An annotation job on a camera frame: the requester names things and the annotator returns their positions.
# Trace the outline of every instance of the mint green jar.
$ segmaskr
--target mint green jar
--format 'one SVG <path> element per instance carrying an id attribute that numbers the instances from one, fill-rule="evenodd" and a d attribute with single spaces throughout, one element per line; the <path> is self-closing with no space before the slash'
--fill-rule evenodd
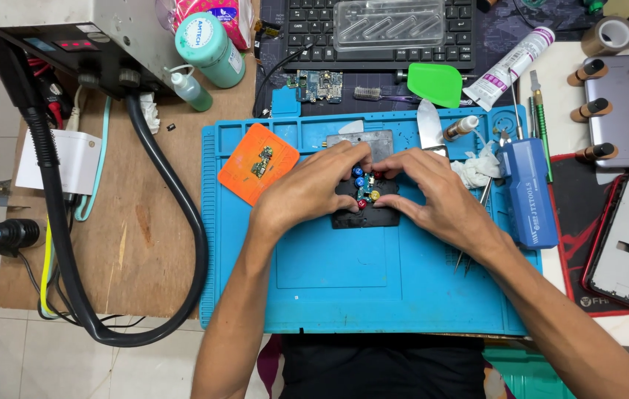
<path id="1" fill-rule="evenodd" d="M 190 15 L 179 25 L 174 41 L 179 55 L 218 87 L 235 86 L 246 73 L 246 63 L 213 14 Z"/>

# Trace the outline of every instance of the tissue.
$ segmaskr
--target tissue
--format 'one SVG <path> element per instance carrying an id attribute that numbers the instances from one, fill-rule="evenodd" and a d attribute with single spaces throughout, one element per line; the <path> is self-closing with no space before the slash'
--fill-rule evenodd
<path id="1" fill-rule="evenodd" d="M 475 153 L 468 151 L 465 153 L 469 157 L 465 163 L 455 161 L 450 164 L 452 170 L 462 179 L 462 183 L 468 189 L 483 187 L 487 185 L 490 177 L 502 177 L 499 170 L 499 161 L 492 152 L 493 140 L 485 144 L 484 148 L 479 151 L 479 158 Z"/>
<path id="2" fill-rule="evenodd" d="M 157 118 L 157 104 L 154 103 L 154 93 L 142 93 L 139 100 L 149 131 L 152 134 L 157 134 L 159 132 L 160 120 Z"/>

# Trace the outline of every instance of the wooden desk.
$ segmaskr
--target wooden desk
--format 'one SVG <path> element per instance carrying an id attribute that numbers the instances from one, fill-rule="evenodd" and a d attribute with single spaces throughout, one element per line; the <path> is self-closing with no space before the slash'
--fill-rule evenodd
<path id="1" fill-rule="evenodd" d="M 253 9 L 260 9 L 259 0 L 253 2 Z M 230 89 L 218 89 L 203 76 L 196 77 L 213 96 L 213 107 L 206 112 L 195 112 L 176 97 L 157 100 L 161 125 L 156 139 L 199 208 L 202 127 L 222 119 L 251 117 L 256 79 L 252 49 L 245 61 L 245 77 Z M 90 91 L 80 119 L 81 132 L 102 136 L 105 101 L 105 95 Z M 171 123 L 176 129 L 167 132 Z M 22 121 L 14 173 L 25 133 Z M 42 190 L 13 185 L 11 189 L 9 206 L 27 208 L 9 210 L 7 218 L 45 218 Z M 80 278 L 97 313 L 170 317 L 186 297 L 194 273 L 194 237 L 132 129 L 124 102 L 112 103 L 97 199 L 88 221 L 75 223 L 72 239 Z M 37 280 L 44 250 L 24 251 Z M 58 306 L 61 301 L 53 294 L 51 302 Z M 37 300 L 23 263 L 2 257 L 0 307 L 35 310 Z"/>

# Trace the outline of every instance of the orange silicone pad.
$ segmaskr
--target orange silicone pad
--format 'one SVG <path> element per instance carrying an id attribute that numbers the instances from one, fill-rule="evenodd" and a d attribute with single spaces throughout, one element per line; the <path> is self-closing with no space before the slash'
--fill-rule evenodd
<path id="1" fill-rule="evenodd" d="M 257 178 L 251 172 L 253 165 L 260 162 L 260 153 L 269 146 L 273 157 L 267 164 L 263 177 Z M 280 176 L 289 172 L 300 159 L 300 153 L 259 123 L 248 129 L 219 172 L 219 181 L 230 191 L 250 205 L 255 205 L 257 198 Z"/>

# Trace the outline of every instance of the yellow cable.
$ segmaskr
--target yellow cable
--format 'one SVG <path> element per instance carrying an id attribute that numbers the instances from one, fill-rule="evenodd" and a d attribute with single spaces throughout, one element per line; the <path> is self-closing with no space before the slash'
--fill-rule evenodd
<path id="1" fill-rule="evenodd" d="M 53 257 L 51 256 L 51 247 L 53 247 L 53 239 L 51 237 L 51 223 L 46 217 L 46 250 L 44 255 L 44 271 L 41 272 L 41 308 L 44 310 L 44 314 L 49 317 L 58 317 L 56 313 L 51 312 L 46 304 L 46 294 L 48 292 L 48 280 L 51 278 L 51 271 L 53 269 Z"/>

